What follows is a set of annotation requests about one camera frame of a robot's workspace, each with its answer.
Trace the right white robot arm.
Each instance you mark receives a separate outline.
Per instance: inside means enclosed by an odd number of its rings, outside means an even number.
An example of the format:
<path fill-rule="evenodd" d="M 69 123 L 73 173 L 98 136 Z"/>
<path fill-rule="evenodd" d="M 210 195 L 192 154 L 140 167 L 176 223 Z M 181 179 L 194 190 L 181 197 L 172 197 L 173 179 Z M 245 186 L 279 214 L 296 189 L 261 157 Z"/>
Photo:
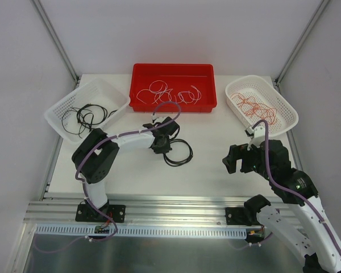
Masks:
<path fill-rule="evenodd" d="M 304 232 L 283 220 L 262 195 L 251 197 L 241 208 L 226 208 L 227 224 L 267 227 L 296 256 L 304 272 L 341 272 L 341 240 L 330 225 L 311 178 L 292 167 L 288 149 L 281 141 L 270 140 L 259 147 L 230 146 L 222 160 L 228 173 L 235 173 L 238 160 L 242 162 L 242 173 L 255 172 L 268 181 Z"/>

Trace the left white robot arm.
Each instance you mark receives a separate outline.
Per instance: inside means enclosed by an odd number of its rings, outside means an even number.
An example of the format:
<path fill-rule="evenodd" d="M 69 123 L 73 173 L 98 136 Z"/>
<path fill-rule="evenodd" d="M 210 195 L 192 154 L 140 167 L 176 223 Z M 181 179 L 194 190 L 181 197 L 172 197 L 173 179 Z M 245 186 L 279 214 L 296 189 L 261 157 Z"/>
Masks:
<path fill-rule="evenodd" d="M 179 130 L 180 125 L 171 117 L 155 118 L 139 130 L 113 136 L 101 129 L 93 130 L 72 155 L 75 179 L 82 183 L 89 216 L 95 221 L 103 221 L 108 215 L 105 177 L 118 155 L 136 149 L 165 154 L 171 150 L 171 137 Z"/>

